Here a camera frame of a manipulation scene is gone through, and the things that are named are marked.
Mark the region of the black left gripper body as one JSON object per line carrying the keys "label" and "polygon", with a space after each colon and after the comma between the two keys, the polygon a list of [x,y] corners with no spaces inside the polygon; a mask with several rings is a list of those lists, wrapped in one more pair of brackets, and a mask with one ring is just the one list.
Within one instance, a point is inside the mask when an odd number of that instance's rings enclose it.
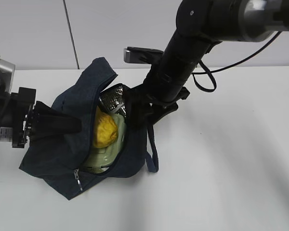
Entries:
{"label": "black left gripper body", "polygon": [[11,94],[13,135],[12,147],[24,148],[27,141],[26,117],[30,115],[36,98],[36,89],[20,87]]}

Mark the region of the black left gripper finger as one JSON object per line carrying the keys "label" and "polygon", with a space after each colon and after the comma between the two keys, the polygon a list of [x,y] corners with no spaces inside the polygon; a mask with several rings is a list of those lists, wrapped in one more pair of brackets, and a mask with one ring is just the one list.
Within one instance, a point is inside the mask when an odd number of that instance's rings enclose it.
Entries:
{"label": "black left gripper finger", "polygon": [[28,137],[30,145],[44,138],[79,133],[81,130],[80,119],[58,112],[41,101],[37,101],[29,108]]}

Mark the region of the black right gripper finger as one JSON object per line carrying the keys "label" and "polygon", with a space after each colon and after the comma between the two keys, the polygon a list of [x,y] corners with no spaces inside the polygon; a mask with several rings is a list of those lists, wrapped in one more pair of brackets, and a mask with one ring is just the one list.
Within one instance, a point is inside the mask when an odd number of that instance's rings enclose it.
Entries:
{"label": "black right gripper finger", "polygon": [[144,100],[130,98],[130,124],[133,129],[139,129],[147,123],[147,119],[153,114],[151,104]]}
{"label": "black right gripper finger", "polygon": [[169,106],[162,106],[162,105],[152,105],[153,114],[150,116],[150,123],[152,125],[156,124],[160,121],[163,117],[167,116],[170,113],[173,113],[178,110],[178,104],[173,103]]}

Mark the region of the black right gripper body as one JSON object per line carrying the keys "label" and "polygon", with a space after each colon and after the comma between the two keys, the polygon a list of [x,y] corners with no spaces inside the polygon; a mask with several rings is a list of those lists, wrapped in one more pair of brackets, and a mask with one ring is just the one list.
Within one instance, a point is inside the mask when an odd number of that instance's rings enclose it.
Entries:
{"label": "black right gripper body", "polygon": [[162,97],[157,96],[155,92],[151,93],[150,90],[150,87],[146,86],[145,84],[129,89],[129,102],[137,106],[143,106],[151,103],[153,105],[166,108],[177,103],[179,100],[186,100],[189,96],[189,90],[186,87],[182,87],[174,99],[170,101],[162,99]]}

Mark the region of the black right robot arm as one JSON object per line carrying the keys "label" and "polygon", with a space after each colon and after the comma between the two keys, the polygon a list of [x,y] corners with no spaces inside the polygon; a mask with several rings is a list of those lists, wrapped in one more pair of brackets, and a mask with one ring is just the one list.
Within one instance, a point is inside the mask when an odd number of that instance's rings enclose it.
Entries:
{"label": "black right robot arm", "polygon": [[289,0],[184,0],[164,51],[127,47],[124,61],[149,64],[143,83],[126,93],[134,126],[155,124],[189,96],[185,83],[202,58],[224,41],[261,42],[289,31]]}

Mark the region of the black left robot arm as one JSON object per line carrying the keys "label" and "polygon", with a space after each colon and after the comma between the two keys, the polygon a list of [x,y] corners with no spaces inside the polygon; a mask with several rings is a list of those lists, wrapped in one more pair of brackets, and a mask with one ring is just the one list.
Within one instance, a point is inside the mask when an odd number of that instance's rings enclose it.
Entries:
{"label": "black left robot arm", "polygon": [[81,120],[35,101],[36,90],[19,88],[0,95],[0,128],[12,129],[12,147],[24,148],[27,141],[81,132]]}

